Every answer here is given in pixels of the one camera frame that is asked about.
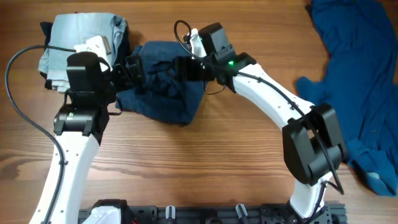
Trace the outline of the dark navy shorts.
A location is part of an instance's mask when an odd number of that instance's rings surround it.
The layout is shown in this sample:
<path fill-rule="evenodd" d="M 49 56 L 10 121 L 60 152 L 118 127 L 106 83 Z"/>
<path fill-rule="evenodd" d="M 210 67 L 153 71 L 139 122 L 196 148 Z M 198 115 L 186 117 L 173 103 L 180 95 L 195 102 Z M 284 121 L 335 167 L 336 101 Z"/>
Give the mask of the dark navy shorts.
<path fill-rule="evenodd" d="M 204 95 L 203 83 L 174 80 L 173 64 L 188 53 L 178 42 L 150 41 L 136 46 L 132 55 L 142 59 L 145 82 L 118 93 L 123 110 L 165 123 L 190 124 Z"/>

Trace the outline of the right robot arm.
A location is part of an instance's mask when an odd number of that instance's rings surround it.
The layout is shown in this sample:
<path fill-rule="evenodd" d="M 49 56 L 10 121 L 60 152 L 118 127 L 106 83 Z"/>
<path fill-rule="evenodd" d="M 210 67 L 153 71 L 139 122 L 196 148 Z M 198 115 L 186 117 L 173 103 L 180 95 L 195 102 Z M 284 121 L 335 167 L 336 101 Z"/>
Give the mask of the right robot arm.
<path fill-rule="evenodd" d="M 216 80 L 264 112 L 281 130 L 284 162 L 295 179 L 288 222 L 311 223 L 326 209 L 328 186 L 344 194 L 336 173 L 346 159 L 336 111 L 314 105 L 273 80 L 246 52 L 237 54 L 217 22 L 176 40 L 189 54 L 178 65 L 180 80 Z"/>

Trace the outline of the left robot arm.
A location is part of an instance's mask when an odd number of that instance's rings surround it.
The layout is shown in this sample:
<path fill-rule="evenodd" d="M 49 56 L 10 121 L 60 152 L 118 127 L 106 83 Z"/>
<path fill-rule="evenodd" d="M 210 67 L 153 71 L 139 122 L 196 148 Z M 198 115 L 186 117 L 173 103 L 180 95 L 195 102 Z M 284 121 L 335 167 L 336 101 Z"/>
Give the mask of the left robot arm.
<path fill-rule="evenodd" d="M 118 101 L 111 67 L 93 52 L 67 58 L 70 89 L 53 122 L 53 158 L 31 223 L 77 223 L 91 163 L 109 121 L 108 105 Z"/>

